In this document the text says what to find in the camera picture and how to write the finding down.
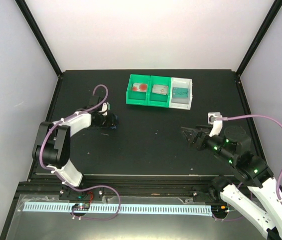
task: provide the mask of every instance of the black table surface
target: black table surface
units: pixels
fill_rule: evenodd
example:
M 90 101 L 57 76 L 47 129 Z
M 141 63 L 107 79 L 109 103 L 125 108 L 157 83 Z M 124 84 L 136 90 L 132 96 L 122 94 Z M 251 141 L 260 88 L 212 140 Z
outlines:
M 191 110 L 126 104 L 130 74 L 192 79 Z M 86 175 L 216 176 L 232 175 L 211 152 L 187 146 L 180 127 L 207 124 L 208 112 L 224 117 L 243 115 L 231 70 L 138 69 L 67 70 L 64 73 L 52 120 L 71 115 L 87 105 L 94 87 L 104 84 L 107 101 L 119 118 L 117 129 L 84 129 L 71 139 L 71 161 Z M 105 95 L 99 88 L 97 94 Z M 242 126 L 246 120 L 223 122 Z M 48 172 L 38 167 L 36 174 Z

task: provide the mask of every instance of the white wall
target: white wall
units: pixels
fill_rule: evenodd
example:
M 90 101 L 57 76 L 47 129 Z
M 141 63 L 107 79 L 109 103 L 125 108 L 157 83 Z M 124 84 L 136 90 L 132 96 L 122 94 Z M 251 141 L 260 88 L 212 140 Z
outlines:
M 236 70 L 273 0 L 27 0 L 62 71 Z
M 0 0 L 0 234 L 56 80 L 15 1 Z
M 252 113 L 282 123 L 282 8 L 241 79 Z M 278 176 L 282 168 L 282 130 L 263 119 L 257 119 L 256 126 L 267 161 Z

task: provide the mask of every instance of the purple cable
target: purple cable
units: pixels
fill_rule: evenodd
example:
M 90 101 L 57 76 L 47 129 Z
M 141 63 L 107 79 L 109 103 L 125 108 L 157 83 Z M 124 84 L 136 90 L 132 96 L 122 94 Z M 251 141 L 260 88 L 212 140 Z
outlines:
M 218 117 L 217 120 L 231 121 L 231 120 L 238 120 L 238 119 L 261 118 L 261 117 L 264 118 L 264 119 L 269 119 L 269 120 L 275 122 L 282 129 L 282 124 L 279 123 L 277 120 L 275 120 L 275 119 L 273 119 L 273 118 L 271 118 L 269 116 L 257 115 L 257 114 L 249 114 L 249 115 L 234 116 L 234 117 Z M 281 183 L 281 180 L 282 180 L 282 169 L 280 171 L 279 177 L 277 178 L 276 187 L 275 187 L 276 195 L 277 195 L 277 198 L 279 200 L 281 200 L 281 196 L 280 196 L 280 183 Z
M 241 187 L 241 185 L 242 185 L 242 182 L 240 182 L 239 185 L 236 188 L 239 189 Z M 234 222 L 234 221 L 237 221 L 237 220 L 244 218 L 244 216 L 239 216 L 239 217 L 233 218 L 233 219 L 221 219 L 221 218 L 217 218 L 214 214 L 212 214 L 212 217 L 215 220 L 219 220 L 219 221 L 222 221 L 222 222 Z
M 84 113 L 87 113 L 87 112 L 89 112 L 89 111 L 91 111 L 91 110 L 94 110 L 94 109 L 98 108 L 99 106 L 101 106 L 101 105 L 106 101 L 106 99 L 107 99 L 107 97 L 108 97 L 108 94 L 109 94 L 109 91 L 108 91 L 107 87 L 106 87 L 105 85 L 103 85 L 103 84 L 97 85 L 97 86 L 94 88 L 94 90 L 93 90 L 93 95 L 95 94 L 96 90 L 97 90 L 99 87 L 103 87 L 103 88 L 105 89 L 105 91 L 106 91 L 106 94 L 105 94 L 104 99 L 103 99 L 101 102 L 99 102 L 98 104 L 96 104 L 95 106 L 93 106 L 93 107 L 91 107 L 91 108 L 89 108 L 89 109 L 86 109 L 86 110 L 84 110 L 84 111 L 79 112 L 79 113 L 78 113 L 79 115 L 84 114 Z M 44 138 L 44 141 L 43 141 L 43 143 L 42 143 L 41 150 L 40 150 L 40 155 L 39 155 L 39 160 L 40 160 L 39 162 L 40 162 L 40 165 L 41 165 L 42 168 L 47 169 L 47 170 L 54 170 L 54 169 L 51 168 L 51 167 L 45 166 L 44 163 L 43 163 L 43 151 L 44 151 L 44 148 L 45 148 L 45 146 L 46 146 L 46 143 L 47 143 L 49 137 L 51 136 L 52 132 L 54 131 L 55 128 L 57 128 L 58 125 L 62 124 L 63 121 L 66 122 L 66 121 L 68 121 L 68 120 L 70 120 L 70 119 L 72 119 L 73 117 L 76 117 L 76 116 L 77 116 L 77 114 L 74 113 L 74 114 L 72 114 L 72 115 L 66 117 L 64 120 L 58 121 L 57 123 L 54 124 L 54 126 L 51 127 L 51 129 L 50 129 L 50 130 L 48 131 L 48 133 L 46 134 L 46 136 L 45 136 L 45 138 Z M 62 177 L 61 177 L 58 173 L 56 173 L 56 176 L 57 176 L 61 181 L 64 181 L 64 179 L 62 179 Z M 77 192 L 87 192 L 87 191 L 90 191 L 90 190 L 96 189 L 96 188 L 107 188 L 107 189 L 112 190 L 112 191 L 117 195 L 117 197 L 118 197 L 119 205 L 118 205 L 117 211 L 116 211 L 111 217 L 108 217 L 108 218 L 81 217 L 82 219 L 96 220 L 96 221 L 107 221 L 107 220 L 111 220 L 111 219 L 115 218 L 115 217 L 117 216 L 117 214 L 119 213 L 119 210 L 120 210 L 120 208 L 121 208 L 121 198 L 120 198 L 119 193 L 118 193 L 114 188 L 112 188 L 112 187 L 110 187 L 110 186 L 106 186 L 106 185 L 98 185 L 98 186 L 88 187 L 88 188 L 85 188 L 85 189 L 77 189 L 77 188 L 75 188 L 75 187 L 72 186 L 72 185 L 69 185 L 69 187 L 70 187 L 71 189 L 77 191 Z

